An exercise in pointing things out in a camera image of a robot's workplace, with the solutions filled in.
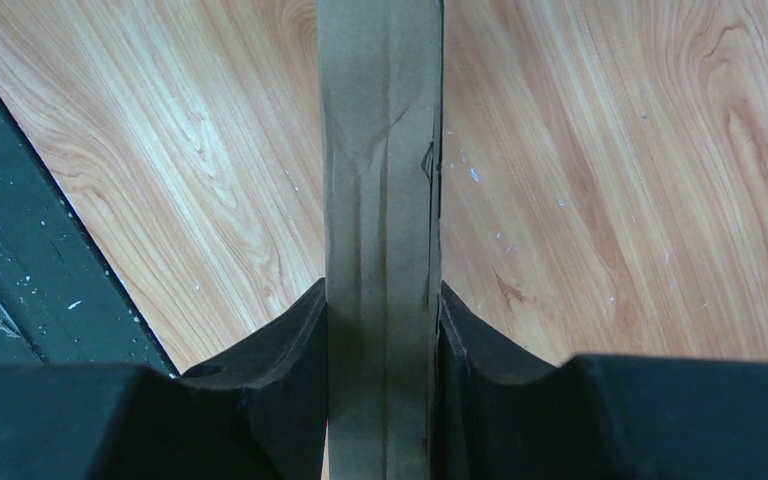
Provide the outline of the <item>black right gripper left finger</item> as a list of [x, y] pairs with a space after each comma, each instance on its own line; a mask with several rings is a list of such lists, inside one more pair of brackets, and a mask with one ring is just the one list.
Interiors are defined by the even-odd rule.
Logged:
[[0, 366], [0, 479], [317, 479], [325, 283], [178, 377], [136, 364]]

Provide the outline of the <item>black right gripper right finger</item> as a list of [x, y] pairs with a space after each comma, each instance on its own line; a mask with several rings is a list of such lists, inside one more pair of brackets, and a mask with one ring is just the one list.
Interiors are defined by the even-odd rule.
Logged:
[[768, 479], [768, 362], [553, 366], [441, 291], [438, 479]]

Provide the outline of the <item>brown cardboard box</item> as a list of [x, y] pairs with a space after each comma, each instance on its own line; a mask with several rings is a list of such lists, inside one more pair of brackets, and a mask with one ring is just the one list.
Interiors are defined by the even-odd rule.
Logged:
[[441, 284], [444, 5], [316, 7], [329, 475], [425, 479]]

